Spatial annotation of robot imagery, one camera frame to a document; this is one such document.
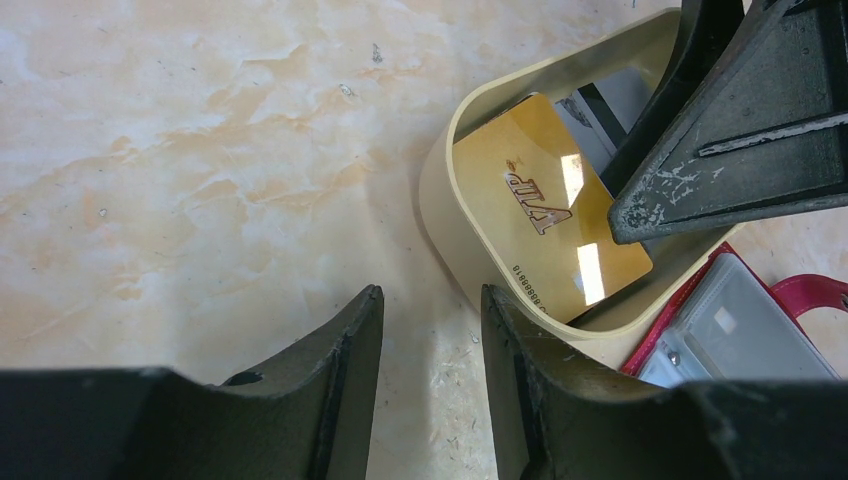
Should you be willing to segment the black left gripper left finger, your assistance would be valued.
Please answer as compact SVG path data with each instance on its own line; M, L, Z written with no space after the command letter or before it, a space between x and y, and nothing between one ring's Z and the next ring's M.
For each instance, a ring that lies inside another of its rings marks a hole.
M5 479L362 479L384 295L219 385L164 367L5 370Z

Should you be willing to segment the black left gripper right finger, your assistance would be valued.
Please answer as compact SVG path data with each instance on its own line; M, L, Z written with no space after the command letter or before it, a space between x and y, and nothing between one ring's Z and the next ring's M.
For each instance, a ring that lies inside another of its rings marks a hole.
M502 479L843 479L843 381L696 381L615 371L481 291Z

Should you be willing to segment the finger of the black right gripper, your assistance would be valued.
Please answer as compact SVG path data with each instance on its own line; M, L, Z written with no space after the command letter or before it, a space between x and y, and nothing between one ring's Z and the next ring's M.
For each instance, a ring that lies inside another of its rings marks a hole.
M616 198L726 49L744 18L741 0L686 0L664 75L600 178Z
M614 198L617 243L846 205L846 3L755 1L744 11Z

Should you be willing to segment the silver VIP card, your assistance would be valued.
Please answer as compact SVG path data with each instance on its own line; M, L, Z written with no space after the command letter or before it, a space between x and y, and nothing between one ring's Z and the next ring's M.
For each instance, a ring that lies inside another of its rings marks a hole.
M575 91L557 100L554 109L586 160L596 173L601 174L608 167L617 148L589 103Z

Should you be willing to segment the red card holder wallet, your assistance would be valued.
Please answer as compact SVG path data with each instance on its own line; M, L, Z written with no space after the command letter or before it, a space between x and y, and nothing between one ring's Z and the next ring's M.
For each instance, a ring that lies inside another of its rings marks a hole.
M620 370L673 388L702 380L836 380L798 318L847 309L846 283L817 274L766 285L728 243L663 307Z

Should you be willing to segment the beige oval tray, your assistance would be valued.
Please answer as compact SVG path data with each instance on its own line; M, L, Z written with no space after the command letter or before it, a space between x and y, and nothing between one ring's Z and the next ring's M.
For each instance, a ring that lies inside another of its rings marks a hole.
M652 270L567 324L553 321L519 294L506 266L482 236L454 175L453 146L473 131L533 94L553 104L580 87L631 66L657 89L669 63L681 6L633 23L581 50L553 57L470 93L453 114L429 153L419 184L420 210L438 253L472 301L482 288L500 288L530 320L565 341L600 341L645 329L672 295L704 266L731 234L728 227L669 235L640 244Z

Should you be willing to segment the gold VIP card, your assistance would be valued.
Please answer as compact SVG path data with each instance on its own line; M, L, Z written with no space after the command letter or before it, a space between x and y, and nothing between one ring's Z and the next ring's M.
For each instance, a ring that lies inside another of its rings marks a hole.
M453 146L458 192L519 294L567 324L653 268L614 242L612 197L552 102L533 94Z

